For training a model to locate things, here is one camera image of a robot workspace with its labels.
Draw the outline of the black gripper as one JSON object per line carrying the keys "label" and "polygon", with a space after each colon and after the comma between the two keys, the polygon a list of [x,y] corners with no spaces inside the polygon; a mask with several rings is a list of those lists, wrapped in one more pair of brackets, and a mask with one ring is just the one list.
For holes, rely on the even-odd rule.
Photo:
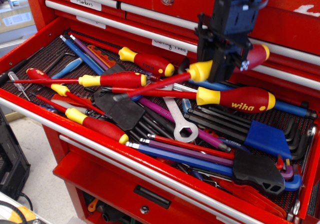
{"label": "black gripper", "polygon": [[212,61],[208,81],[227,81],[235,68],[248,69],[248,34],[255,27],[260,0],[214,0],[210,16],[198,15],[197,61]]}

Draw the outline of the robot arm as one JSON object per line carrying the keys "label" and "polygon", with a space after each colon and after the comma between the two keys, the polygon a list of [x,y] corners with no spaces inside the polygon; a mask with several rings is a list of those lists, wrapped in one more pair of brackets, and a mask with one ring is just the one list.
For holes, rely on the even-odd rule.
{"label": "robot arm", "polygon": [[212,61],[207,80],[228,80],[235,68],[246,70],[253,64],[249,55],[254,45],[248,35],[253,31],[259,10],[269,0],[214,0],[210,16],[198,15],[197,61]]}

